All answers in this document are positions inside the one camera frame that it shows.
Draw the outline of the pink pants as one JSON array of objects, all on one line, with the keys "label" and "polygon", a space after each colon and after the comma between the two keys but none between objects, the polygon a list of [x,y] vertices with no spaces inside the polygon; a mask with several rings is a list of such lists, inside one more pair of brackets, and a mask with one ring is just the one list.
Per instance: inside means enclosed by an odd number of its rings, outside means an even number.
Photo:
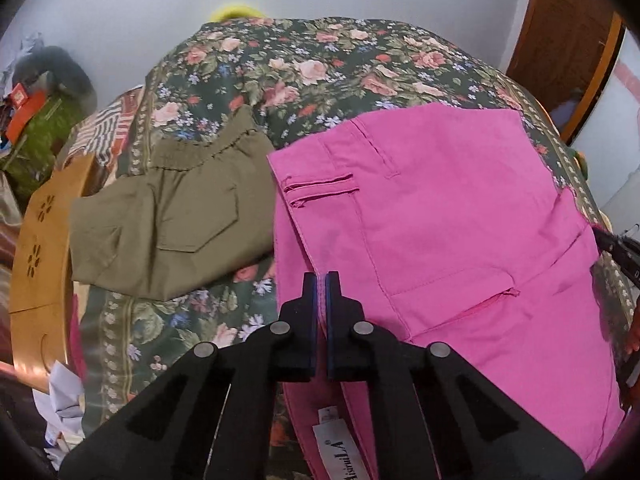
[{"label": "pink pants", "polygon": [[446,342],[593,465],[623,420],[597,244],[508,108],[377,110],[270,155],[280,301],[303,276],[398,339]]}]

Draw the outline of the crumpled white paper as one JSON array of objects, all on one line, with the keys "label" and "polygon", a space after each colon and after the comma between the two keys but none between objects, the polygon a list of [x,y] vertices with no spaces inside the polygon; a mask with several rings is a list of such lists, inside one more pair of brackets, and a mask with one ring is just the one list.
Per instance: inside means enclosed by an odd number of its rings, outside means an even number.
[{"label": "crumpled white paper", "polygon": [[85,390],[81,379],[64,364],[55,361],[48,391],[32,390],[38,414],[46,422],[43,452],[58,471],[66,455],[85,439],[82,430]]}]

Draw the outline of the olive green folded pants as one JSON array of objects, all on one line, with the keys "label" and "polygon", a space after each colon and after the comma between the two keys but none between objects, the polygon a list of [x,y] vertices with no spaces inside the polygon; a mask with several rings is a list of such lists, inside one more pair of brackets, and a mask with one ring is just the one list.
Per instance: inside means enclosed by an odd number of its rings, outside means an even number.
[{"label": "olive green folded pants", "polygon": [[270,252],[272,151],[247,106],[212,142],[158,141],[145,174],[74,201],[74,281],[169,300]]}]

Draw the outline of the wooden door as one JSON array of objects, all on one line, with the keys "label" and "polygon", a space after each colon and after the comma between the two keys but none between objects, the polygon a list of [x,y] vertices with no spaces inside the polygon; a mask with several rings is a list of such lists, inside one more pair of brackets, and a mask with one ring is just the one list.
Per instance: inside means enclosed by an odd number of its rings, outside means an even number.
[{"label": "wooden door", "polygon": [[571,106],[556,124],[573,142],[610,76],[624,36],[611,0],[528,0],[506,74],[547,112]]}]

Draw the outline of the patchwork striped quilt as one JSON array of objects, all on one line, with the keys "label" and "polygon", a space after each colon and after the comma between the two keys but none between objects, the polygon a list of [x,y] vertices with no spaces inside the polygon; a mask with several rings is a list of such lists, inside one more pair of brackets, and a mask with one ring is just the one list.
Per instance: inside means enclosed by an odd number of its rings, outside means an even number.
[{"label": "patchwork striped quilt", "polygon": [[54,168],[62,170],[78,156],[93,155],[96,162],[110,174],[126,146],[129,128],[143,93],[143,84],[129,89],[102,110],[97,110],[73,126],[56,156]]}]

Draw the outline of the green storage box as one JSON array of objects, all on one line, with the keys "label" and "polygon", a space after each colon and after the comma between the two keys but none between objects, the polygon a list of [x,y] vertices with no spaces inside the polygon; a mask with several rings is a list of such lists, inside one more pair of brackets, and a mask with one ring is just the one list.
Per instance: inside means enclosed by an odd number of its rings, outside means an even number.
[{"label": "green storage box", "polygon": [[80,105],[70,96],[50,96],[27,123],[17,146],[2,159],[1,170],[22,206],[51,177],[56,156],[82,118]]}]

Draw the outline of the floral green bedspread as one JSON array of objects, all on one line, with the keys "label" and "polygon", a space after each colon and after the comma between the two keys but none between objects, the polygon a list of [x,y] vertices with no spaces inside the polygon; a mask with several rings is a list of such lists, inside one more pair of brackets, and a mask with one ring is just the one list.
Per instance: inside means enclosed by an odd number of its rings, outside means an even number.
[{"label": "floral green bedspread", "polygon": [[[431,103],[519,112],[555,185],[573,192],[590,226],[600,220],[576,159],[534,98],[432,32],[386,20],[253,18],[204,25],[146,77],[117,179],[145,174],[160,140],[212,142],[242,106],[250,108],[274,153],[362,114]],[[598,254],[591,275],[615,368],[625,326],[610,322],[608,312],[629,297],[612,286],[611,270]],[[242,344],[273,322],[283,304],[276,274],[273,247],[174,299],[91,287],[81,322],[89,367],[85,433],[95,432],[194,344]]]}]

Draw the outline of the orange box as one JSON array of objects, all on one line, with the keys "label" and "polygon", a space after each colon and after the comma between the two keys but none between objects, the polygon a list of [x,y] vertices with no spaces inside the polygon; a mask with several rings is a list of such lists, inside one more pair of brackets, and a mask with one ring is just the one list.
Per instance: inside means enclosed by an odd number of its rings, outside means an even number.
[{"label": "orange box", "polygon": [[10,101],[14,113],[6,128],[6,138],[15,145],[26,125],[46,104],[47,93],[43,90],[28,91],[19,82],[10,93]]}]

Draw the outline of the grey stuffed pillow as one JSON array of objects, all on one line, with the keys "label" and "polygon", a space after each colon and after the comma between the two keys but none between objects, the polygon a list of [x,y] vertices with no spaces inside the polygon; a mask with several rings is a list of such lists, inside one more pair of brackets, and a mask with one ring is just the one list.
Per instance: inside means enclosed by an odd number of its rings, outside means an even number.
[{"label": "grey stuffed pillow", "polygon": [[86,72],[62,48],[47,46],[21,58],[15,65],[12,84],[47,94],[63,93],[81,107],[85,115],[96,110],[96,90]]}]

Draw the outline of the yellow curved bed rail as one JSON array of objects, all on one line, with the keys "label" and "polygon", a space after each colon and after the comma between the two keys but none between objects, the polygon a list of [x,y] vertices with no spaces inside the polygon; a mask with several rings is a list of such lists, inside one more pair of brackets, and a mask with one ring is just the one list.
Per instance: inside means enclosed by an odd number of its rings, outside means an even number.
[{"label": "yellow curved bed rail", "polygon": [[265,18],[266,14],[243,3],[231,3],[221,6],[209,15],[209,23],[220,23],[236,18]]}]

